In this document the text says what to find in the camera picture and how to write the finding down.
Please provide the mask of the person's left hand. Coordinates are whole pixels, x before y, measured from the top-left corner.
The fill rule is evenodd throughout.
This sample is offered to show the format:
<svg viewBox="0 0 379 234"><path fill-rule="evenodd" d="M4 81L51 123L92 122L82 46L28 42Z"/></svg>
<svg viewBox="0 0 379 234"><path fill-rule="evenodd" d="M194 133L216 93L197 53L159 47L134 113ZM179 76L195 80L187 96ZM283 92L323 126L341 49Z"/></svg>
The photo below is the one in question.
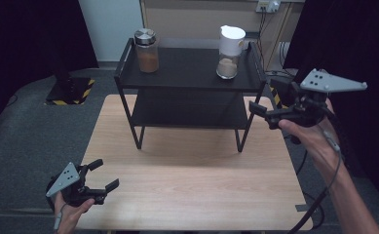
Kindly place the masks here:
<svg viewBox="0 0 379 234"><path fill-rule="evenodd" d="M74 234L81 215L86 213L94 203L94 199L89 199L79 207L72 207L66 204L62 194L58 192L54 204L54 234Z"/></svg>

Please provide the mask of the glass jar with white lid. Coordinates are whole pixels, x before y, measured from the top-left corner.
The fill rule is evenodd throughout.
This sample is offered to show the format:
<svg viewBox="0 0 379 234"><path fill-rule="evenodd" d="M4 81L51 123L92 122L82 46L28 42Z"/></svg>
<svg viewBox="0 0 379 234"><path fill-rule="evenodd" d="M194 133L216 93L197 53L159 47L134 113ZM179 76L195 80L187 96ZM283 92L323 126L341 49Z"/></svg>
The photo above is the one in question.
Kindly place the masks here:
<svg viewBox="0 0 379 234"><path fill-rule="evenodd" d="M222 79L233 79L238 73L238 62L245 44L246 32L237 27L222 25L219 35L219 60L216 74Z"/></svg>

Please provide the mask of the white wall power socket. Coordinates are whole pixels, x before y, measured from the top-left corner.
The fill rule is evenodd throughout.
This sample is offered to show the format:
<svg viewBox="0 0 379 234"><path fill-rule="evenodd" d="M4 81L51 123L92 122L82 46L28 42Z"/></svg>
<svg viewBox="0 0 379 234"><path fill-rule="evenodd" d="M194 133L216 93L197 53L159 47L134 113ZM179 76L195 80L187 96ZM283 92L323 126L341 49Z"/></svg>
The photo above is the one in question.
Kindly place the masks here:
<svg viewBox="0 0 379 234"><path fill-rule="evenodd" d="M279 10L280 6L280 0L258 0L255 12L274 14Z"/></svg>

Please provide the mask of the black curtain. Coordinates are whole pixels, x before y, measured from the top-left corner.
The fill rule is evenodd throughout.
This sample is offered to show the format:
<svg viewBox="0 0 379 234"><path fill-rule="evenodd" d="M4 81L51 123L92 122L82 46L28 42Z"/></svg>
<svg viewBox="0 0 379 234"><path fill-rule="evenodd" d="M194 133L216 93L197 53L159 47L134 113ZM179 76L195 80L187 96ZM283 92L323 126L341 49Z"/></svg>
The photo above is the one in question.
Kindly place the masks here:
<svg viewBox="0 0 379 234"><path fill-rule="evenodd" d="M305 0L284 66L298 70L298 81L317 68L367 84L331 101L379 191L379 0Z"/></svg>
<svg viewBox="0 0 379 234"><path fill-rule="evenodd" d="M79 0L0 0L0 114L18 89L54 75L51 59L69 73L97 66Z"/></svg>

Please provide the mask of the glass jar with metal lid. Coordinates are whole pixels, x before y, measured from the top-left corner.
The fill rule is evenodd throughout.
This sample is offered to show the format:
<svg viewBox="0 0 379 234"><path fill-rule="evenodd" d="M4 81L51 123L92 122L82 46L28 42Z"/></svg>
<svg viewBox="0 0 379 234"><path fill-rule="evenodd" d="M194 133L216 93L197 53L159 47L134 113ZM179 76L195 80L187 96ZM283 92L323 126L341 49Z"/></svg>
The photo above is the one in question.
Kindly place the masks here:
<svg viewBox="0 0 379 234"><path fill-rule="evenodd" d="M138 29L133 36L138 65L142 72L152 73L159 68L157 37L154 30Z"/></svg>

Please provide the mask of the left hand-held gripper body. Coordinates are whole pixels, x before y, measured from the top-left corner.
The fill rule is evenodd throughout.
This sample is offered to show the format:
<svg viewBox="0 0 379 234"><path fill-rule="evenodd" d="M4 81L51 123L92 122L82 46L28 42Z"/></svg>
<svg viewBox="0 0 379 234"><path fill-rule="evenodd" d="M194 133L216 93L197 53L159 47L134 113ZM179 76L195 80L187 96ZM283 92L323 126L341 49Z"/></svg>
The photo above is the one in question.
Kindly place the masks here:
<svg viewBox="0 0 379 234"><path fill-rule="evenodd" d="M79 207L85 201L94 199L96 205L103 205L108 193L104 189L91 189L86 185L87 165L69 162L61 173L54 175L46 187L46 200L54 207L53 196L60 192L64 201L72 207Z"/></svg>

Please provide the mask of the person's right hand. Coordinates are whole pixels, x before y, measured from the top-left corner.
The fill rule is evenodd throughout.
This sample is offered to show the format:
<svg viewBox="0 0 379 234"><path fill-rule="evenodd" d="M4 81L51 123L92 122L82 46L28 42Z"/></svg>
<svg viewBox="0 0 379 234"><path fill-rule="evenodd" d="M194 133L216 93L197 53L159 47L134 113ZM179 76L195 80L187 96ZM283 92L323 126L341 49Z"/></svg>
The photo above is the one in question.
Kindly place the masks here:
<svg viewBox="0 0 379 234"><path fill-rule="evenodd" d="M336 142L338 142L338 137L332 124L326 117L313 127L301 127L286 119L279 122L279 127L289 134L298 137L312 156L315 167L323 178L333 176L339 159L337 152L333 150L323 133L329 133Z"/></svg>

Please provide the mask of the black metal shelf rack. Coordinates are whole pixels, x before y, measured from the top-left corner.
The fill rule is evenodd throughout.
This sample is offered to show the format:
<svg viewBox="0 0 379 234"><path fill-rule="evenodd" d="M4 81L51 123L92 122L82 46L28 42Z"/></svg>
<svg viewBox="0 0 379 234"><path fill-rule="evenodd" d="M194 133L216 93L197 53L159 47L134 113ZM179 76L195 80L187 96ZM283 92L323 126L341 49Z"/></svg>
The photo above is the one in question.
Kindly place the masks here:
<svg viewBox="0 0 379 234"><path fill-rule="evenodd" d="M237 132L242 151L253 120L245 96L254 94L258 103L266 84L256 45L241 53L229 80L216 74L216 49L161 48L159 58L157 71L142 72L130 39L114 74L135 145L142 146L147 127L227 129Z"/></svg>

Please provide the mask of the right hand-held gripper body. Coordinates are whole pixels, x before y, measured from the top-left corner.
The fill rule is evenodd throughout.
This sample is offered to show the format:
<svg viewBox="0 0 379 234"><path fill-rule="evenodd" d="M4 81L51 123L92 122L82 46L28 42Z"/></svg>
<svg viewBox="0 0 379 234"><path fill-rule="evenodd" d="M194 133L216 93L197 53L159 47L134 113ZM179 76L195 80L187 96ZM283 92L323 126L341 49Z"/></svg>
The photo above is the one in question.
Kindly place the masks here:
<svg viewBox="0 0 379 234"><path fill-rule="evenodd" d="M350 80L317 69L310 71L298 84L306 92L298 102L288 108L267 110L267 117L264 119L271 129L277 129L283 119L302 127L313 127L324 117L332 115L325 103L329 95L367 89L365 82Z"/></svg>

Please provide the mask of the beige wooden cabinet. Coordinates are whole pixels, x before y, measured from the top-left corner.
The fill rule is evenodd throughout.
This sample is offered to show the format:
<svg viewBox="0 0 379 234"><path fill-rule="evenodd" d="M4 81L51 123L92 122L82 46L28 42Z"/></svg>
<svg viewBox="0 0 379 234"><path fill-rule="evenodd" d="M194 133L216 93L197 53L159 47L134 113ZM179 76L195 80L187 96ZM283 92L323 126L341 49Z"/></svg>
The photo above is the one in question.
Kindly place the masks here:
<svg viewBox="0 0 379 234"><path fill-rule="evenodd" d="M264 67L279 58L289 42L306 0L280 0L274 14L256 13L258 0L139 0L143 24L166 39L216 40L222 25L250 32L262 46Z"/></svg>

